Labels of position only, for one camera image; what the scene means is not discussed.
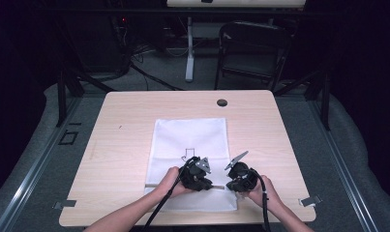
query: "human hand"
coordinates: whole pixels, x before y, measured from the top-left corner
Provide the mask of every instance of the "human hand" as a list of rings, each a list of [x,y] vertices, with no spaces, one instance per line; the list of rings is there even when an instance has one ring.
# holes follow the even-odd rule
[[[263,179],[264,185],[266,186],[267,191],[267,210],[270,212],[274,212],[283,206],[283,201],[280,199],[280,196],[277,194],[276,190],[274,189],[273,183],[269,178],[267,178],[264,175],[261,175],[261,178]],[[243,195],[251,198],[256,205],[259,207],[262,207],[263,205],[263,197],[262,197],[263,191],[261,189],[261,182],[258,179],[257,185],[255,185],[255,188],[251,191],[244,192]]]
[[[177,166],[170,167],[167,170],[167,173],[165,174],[164,178],[161,180],[159,185],[155,188],[155,191],[159,192],[161,195],[166,195],[167,192],[172,188],[178,175],[179,175],[179,168]],[[179,183],[174,188],[173,193],[170,197],[174,197],[188,192],[193,192],[193,190],[185,188],[182,185],[182,183],[179,181]]]

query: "white cloth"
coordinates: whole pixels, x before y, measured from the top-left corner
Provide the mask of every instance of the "white cloth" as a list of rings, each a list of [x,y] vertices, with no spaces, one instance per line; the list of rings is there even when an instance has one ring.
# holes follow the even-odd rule
[[[192,156],[201,159],[207,157],[211,174],[207,174],[206,178],[213,182],[213,186],[225,187],[230,181],[225,171],[230,162],[225,118],[158,119],[153,133],[146,185],[157,185],[171,166],[181,167]],[[145,193],[152,189],[145,188]],[[237,210],[237,202],[235,194],[227,188],[212,188],[168,199],[162,210],[233,211]]]

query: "human arm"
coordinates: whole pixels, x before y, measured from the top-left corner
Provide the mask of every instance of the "human arm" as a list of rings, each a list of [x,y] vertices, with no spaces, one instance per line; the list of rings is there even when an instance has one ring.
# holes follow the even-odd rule
[[[159,185],[151,192],[139,198],[137,201],[120,208],[109,215],[97,220],[91,226],[86,228],[86,232],[91,231],[129,231],[150,209],[161,202],[170,188],[173,186],[179,175],[178,167],[170,167]],[[191,192],[177,184],[170,197]]]
[[[280,199],[274,189],[273,183],[266,176],[261,176],[267,191],[267,210],[272,213],[288,232],[309,232],[314,231],[307,226],[297,215],[295,215]],[[254,203],[262,207],[262,189],[260,180],[257,181],[255,189],[245,192],[245,196],[251,198]]]

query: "black circular object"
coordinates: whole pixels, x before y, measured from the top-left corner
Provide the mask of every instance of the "black circular object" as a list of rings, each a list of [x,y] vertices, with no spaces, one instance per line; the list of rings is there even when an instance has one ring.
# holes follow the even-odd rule
[[[218,100],[218,106],[225,107],[227,105],[226,100]]]

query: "chair leg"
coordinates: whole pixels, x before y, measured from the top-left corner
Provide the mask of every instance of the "chair leg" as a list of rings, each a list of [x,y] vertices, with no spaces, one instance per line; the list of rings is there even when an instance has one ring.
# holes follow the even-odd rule
[[[215,90],[218,89],[219,85],[219,76],[220,76],[220,64],[218,63],[218,68],[216,70],[216,77],[215,77]]]

